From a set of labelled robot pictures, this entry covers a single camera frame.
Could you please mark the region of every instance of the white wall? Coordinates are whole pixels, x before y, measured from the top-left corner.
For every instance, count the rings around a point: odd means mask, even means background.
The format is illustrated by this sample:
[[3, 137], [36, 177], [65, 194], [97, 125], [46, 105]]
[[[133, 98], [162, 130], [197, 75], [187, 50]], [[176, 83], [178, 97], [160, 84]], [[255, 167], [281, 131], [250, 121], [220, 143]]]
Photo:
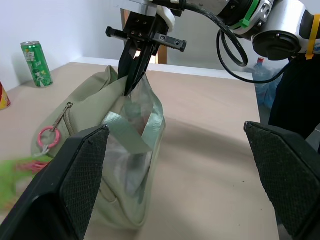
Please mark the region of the white wall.
[[32, 79], [20, 43], [40, 41], [51, 70], [81, 56], [119, 59], [122, 41], [107, 26], [121, 28], [111, 0], [12, 0], [1, 2], [0, 81], [8, 91]]
[[[320, 12], [319, 0], [300, 1], [306, 5], [311, 13], [315, 14]], [[169, 49], [168, 64], [222, 70], [223, 67], [217, 55], [216, 37], [218, 31], [219, 28], [206, 17], [194, 12], [185, 11], [182, 17], [176, 17], [174, 31], [170, 35], [174, 38], [186, 40], [187, 47], [184, 53]], [[240, 39], [240, 43], [247, 52], [249, 64], [256, 63], [259, 56], [253, 50], [252, 43], [244, 39]], [[225, 63], [231, 70], [242, 70], [241, 67], [238, 67], [230, 60], [224, 49], [221, 50], [221, 52], [223, 53]], [[287, 63], [287, 60], [266, 60], [268, 66], [276, 69], [281, 69]]]

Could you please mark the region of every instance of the green tape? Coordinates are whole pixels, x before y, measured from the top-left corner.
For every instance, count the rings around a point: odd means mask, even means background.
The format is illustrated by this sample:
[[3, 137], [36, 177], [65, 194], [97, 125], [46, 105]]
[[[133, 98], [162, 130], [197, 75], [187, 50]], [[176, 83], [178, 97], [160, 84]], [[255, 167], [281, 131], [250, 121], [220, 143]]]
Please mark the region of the green tape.
[[253, 0], [251, 7], [249, 8], [248, 12], [246, 13], [244, 19], [240, 20], [237, 24], [230, 27], [231, 30], [235, 30], [238, 28], [246, 29], [250, 25], [250, 19], [256, 11], [257, 6], [259, 5], [260, 0]]

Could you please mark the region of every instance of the fabric bag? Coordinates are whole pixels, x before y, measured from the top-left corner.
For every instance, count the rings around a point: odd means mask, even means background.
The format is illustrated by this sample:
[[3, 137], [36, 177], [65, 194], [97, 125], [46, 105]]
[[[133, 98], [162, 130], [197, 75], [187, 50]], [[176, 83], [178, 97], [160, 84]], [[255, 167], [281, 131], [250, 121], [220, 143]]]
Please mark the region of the fabric bag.
[[46, 130], [57, 125], [59, 142], [47, 156], [54, 158], [66, 139], [82, 130], [108, 125], [108, 139], [100, 189], [91, 220], [114, 228], [139, 229], [145, 222], [160, 142], [166, 126], [163, 107], [146, 76], [128, 96], [127, 77], [118, 79], [108, 66], [80, 85], [38, 128], [31, 151], [44, 153], [56, 135]]

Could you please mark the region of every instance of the yellow strap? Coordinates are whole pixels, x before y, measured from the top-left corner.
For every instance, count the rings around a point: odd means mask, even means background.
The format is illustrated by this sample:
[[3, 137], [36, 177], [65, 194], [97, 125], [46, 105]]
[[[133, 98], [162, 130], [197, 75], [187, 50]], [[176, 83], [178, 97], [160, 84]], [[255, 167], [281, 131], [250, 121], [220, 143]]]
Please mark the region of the yellow strap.
[[319, 25], [320, 25], [320, 14], [316, 14], [316, 15], [314, 15], [314, 20], [313, 20], [312, 30], [311, 30], [311, 34], [310, 34], [308, 49], [307, 49], [306, 55], [305, 55], [307, 60], [311, 60], [314, 57], [314, 49], [315, 49], [315, 44], [316, 44], [316, 40], [317, 40]]

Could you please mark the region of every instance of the clear plastic bag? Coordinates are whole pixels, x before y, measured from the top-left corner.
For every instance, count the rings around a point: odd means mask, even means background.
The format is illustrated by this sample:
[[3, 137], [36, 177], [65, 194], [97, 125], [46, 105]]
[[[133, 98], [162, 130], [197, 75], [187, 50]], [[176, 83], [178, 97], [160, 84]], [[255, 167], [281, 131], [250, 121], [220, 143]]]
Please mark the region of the clear plastic bag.
[[[143, 135], [154, 108], [150, 90], [149, 83], [143, 78], [132, 93], [125, 98], [118, 113], [136, 129], [140, 136]], [[129, 196], [141, 199], [144, 193], [143, 182], [151, 165], [152, 154], [152, 151], [142, 154], [129, 153], [111, 132], [103, 167], [113, 172], [114, 178], [123, 185]]]

